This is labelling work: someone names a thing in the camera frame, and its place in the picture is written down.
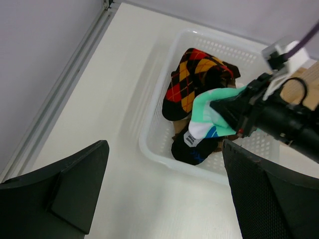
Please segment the mint green sock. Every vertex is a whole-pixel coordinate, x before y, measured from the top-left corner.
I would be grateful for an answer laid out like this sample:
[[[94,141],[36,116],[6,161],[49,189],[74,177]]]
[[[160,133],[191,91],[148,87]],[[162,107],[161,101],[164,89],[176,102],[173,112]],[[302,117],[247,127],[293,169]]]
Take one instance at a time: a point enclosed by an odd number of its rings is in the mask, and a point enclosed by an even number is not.
[[[246,86],[240,88],[217,88],[195,97],[188,126],[188,131],[192,137],[205,139],[234,135],[234,129],[216,110],[210,107],[210,102],[237,96],[244,89],[246,89]]]

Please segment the red yellow argyle sock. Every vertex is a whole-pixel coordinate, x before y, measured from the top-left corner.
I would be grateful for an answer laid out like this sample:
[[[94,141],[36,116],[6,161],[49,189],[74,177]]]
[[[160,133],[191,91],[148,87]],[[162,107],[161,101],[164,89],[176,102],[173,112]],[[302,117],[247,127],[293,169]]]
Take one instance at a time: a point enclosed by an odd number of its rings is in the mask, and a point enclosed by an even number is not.
[[[176,70],[171,72],[162,104],[164,118],[182,120],[190,115],[195,97],[212,89],[226,88],[222,74],[227,67],[222,62],[199,49],[187,49]]]

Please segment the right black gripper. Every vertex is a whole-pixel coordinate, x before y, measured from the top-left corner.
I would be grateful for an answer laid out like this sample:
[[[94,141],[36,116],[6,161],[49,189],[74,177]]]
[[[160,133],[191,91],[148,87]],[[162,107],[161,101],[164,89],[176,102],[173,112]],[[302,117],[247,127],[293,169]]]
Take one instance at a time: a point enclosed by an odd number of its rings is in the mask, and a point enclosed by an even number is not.
[[[288,104],[280,97],[281,89],[263,100],[269,78],[254,80],[241,96],[211,101],[209,106],[221,115],[240,137],[249,136],[259,128],[274,139],[291,147],[314,162],[319,161],[319,109],[304,105],[308,95],[306,82],[293,77],[304,89],[304,95],[296,105]]]

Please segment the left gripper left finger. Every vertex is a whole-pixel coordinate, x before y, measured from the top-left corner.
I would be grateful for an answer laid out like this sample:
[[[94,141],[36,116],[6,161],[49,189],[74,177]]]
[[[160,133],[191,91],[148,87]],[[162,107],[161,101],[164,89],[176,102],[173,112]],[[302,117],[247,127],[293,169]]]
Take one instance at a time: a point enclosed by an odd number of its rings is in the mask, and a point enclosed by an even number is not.
[[[89,234],[109,156],[100,140],[0,185],[2,239],[83,239]]]

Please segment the brown argyle sock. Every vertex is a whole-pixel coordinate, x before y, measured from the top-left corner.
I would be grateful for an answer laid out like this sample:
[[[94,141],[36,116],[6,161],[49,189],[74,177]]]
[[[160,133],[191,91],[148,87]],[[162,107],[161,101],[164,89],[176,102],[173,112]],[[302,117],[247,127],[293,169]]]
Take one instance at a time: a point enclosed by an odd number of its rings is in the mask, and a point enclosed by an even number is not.
[[[241,77],[238,67],[225,61],[222,63],[227,67],[227,70],[222,74],[225,87],[236,88],[236,80]]]

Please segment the wooden rack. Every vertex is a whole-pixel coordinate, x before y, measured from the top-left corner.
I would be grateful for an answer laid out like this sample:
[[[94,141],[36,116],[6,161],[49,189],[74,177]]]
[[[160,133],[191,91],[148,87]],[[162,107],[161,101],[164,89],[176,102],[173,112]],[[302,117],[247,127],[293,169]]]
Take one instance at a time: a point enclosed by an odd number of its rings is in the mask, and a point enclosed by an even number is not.
[[[283,86],[285,134],[288,145],[300,140],[307,146],[319,143],[319,63],[294,73]]]

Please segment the white plastic basket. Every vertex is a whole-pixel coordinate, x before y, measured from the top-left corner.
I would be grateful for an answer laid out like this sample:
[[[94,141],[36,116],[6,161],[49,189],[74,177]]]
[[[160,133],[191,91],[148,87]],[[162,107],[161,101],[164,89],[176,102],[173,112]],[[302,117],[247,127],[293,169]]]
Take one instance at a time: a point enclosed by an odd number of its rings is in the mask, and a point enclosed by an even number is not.
[[[177,68],[181,57],[189,48],[199,49],[237,66],[241,75],[236,80],[237,87],[248,84],[268,69],[261,55],[265,45],[220,32],[197,29],[180,31],[168,50],[152,93],[140,133],[139,146],[148,159],[171,170],[227,185],[228,178],[221,152],[211,154],[197,166],[177,161],[171,153],[173,137],[185,124],[165,119],[162,114],[162,104],[171,81],[171,73]]]

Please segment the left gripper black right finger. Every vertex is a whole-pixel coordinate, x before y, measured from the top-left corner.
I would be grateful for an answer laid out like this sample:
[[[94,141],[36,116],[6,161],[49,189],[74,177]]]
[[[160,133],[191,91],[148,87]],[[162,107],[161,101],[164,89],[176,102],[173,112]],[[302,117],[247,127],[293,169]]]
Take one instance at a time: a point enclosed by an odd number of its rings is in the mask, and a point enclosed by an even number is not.
[[[225,140],[222,155],[242,238],[317,239],[319,180]]]

